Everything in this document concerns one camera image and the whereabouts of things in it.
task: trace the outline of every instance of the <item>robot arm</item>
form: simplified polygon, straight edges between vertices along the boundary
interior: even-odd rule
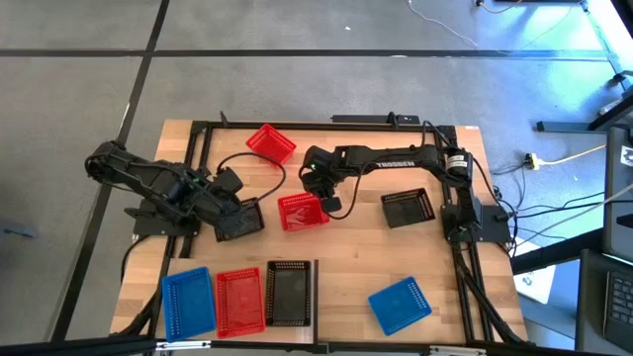
[[[172,223],[198,219],[225,233],[241,224],[243,207],[235,193],[242,183],[230,168],[210,181],[208,171],[164,160],[149,162],[108,141],[86,159],[85,169],[100,183],[130,187]]]
[[[334,197],[334,187],[345,178],[360,177],[376,169],[419,167],[429,171],[440,182],[455,188],[459,214],[456,222],[464,229],[481,225],[481,204],[471,188],[473,156],[464,149],[438,148],[435,145],[394,149],[371,149],[367,146],[337,146],[334,152],[312,146],[306,152],[300,178],[304,189],[321,198],[327,213],[341,209]],[[446,164],[441,156],[448,156]]]

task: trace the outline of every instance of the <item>wooden table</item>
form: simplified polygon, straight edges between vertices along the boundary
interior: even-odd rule
[[[155,158],[183,161],[191,124],[191,121],[166,121]],[[456,127],[456,131],[459,145],[471,151],[488,174],[479,129]],[[246,129],[214,129],[208,168],[215,172],[216,166],[224,157],[247,151],[244,143],[254,132],[255,130]],[[297,171],[311,145],[315,144],[326,150],[333,150],[337,145],[350,144],[393,148],[419,145],[421,133],[306,130],[283,130],[282,133],[297,144],[297,149],[285,164],[288,171],[286,183],[261,202],[266,228],[233,241],[218,243],[213,228],[203,224],[200,235],[194,240],[191,259],[172,259],[168,274],[198,266],[208,266],[212,275],[250,266],[259,266],[264,272],[268,260],[317,259],[318,341],[465,342],[451,249],[444,240],[439,218],[439,208],[442,205],[441,185],[430,173],[422,169],[372,172],[362,179],[356,207],[351,216],[319,227],[286,232],[281,228],[277,210],[278,198],[304,192]],[[426,141],[433,142],[432,134],[427,134]],[[202,136],[196,145],[194,162],[199,161],[201,149]],[[263,194],[280,179],[278,169],[256,157],[236,158],[227,166],[244,183],[244,188],[238,192],[242,200]],[[355,179],[347,179],[337,188],[343,211],[349,207],[354,183]],[[429,194],[438,219],[388,228],[380,197],[420,187],[425,188]],[[479,172],[474,174],[473,187],[483,204],[494,203]],[[113,332],[126,327],[156,290],[165,241],[164,236],[150,237],[131,253],[111,326]],[[512,330],[526,339],[506,254],[495,244],[479,243],[478,247],[489,299]],[[367,298],[406,276],[415,278],[431,305],[432,313],[392,336],[385,336]],[[483,339],[477,302],[472,296],[470,306],[476,337]],[[160,320],[156,337],[164,336],[164,321]],[[216,334],[212,332],[196,338],[216,339]],[[264,333],[231,340],[313,343],[313,333],[311,327],[268,327]]]

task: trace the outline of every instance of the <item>blue plastic basket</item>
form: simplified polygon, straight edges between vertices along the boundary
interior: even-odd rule
[[[431,314],[431,307],[413,277],[370,296],[369,304],[387,336]]]
[[[162,279],[167,342],[181,341],[216,329],[216,310],[207,267]]]

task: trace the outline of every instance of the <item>concrete floor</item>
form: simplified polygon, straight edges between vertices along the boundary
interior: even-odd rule
[[[159,3],[0,0],[0,49],[144,48]],[[488,3],[496,9],[507,5]],[[413,4],[472,37],[482,49],[522,49],[569,9],[525,5],[491,15],[468,1]],[[610,6],[597,0],[591,4]],[[470,49],[419,19],[400,0],[172,1],[158,48]],[[600,46],[586,15],[575,7],[527,49]],[[0,58],[0,217],[39,231],[36,239],[0,241],[0,344],[47,338],[97,189],[85,177],[83,159],[117,134],[139,63],[138,58]],[[157,58],[128,148],[151,157],[165,119],[216,120],[220,110],[230,120],[259,121],[326,121],[332,114],[395,111],[437,125],[480,126],[491,167],[501,168],[524,152],[556,159],[604,143],[599,134],[536,133],[533,128],[540,120],[591,120],[622,93],[619,86],[606,85],[613,74],[604,61]],[[596,153],[527,172],[524,206],[557,205],[600,192],[603,167],[604,154]],[[494,179],[514,203],[516,179],[519,174]],[[108,333],[133,226],[123,208],[137,202],[130,194],[113,192],[68,337]],[[563,216],[521,226],[538,229]],[[549,232],[573,236],[600,224],[596,212],[585,224]]]

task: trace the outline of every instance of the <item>red plastic basket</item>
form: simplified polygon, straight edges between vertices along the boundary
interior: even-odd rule
[[[320,200],[310,193],[279,198],[277,206],[281,227],[285,231],[296,231],[329,222],[329,217],[320,208]]]
[[[297,148],[296,144],[268,124],[264,124],[251,136],[246,145],[253,152],[263,154],[281,164],[286,163]]]
[[[218,273],[216,285],[218,338],[264,331],[259,268]]]

